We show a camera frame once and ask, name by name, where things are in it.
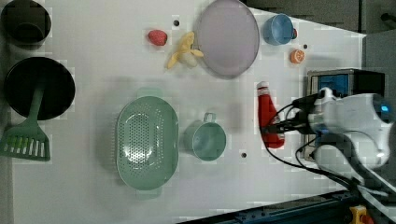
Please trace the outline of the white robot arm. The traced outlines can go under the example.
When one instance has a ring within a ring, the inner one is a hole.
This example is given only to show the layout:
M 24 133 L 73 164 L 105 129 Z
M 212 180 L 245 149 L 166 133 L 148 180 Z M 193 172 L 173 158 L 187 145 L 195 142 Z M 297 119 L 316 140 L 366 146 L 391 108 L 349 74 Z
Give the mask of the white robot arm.
M 338 98 L 329 88 L 294 100 L 299 112 L 292 119 L 277 121 L 276 115 L 260 125 L 263 136 L 297 131 L 314 134 L 314 161 L 310 171 L 341 183 L 361 185 L 390 199 L 395 188 L 375 168 L 389 160 L 389 134 L 395 118 L 385 99 L 374 93 Z

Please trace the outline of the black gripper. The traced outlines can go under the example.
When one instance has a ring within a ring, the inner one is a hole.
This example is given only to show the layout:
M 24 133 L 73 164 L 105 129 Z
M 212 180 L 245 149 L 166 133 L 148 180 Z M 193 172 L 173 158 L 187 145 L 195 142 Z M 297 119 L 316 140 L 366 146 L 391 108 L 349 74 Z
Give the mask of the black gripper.
M 272 124 L 260 127 L 262 134 L 285 133 L 297 131 L 301 134 L 311 134 L 312 130 L 306 113 L 297 113 L 293 118 L 286 119 L 284 124 Z

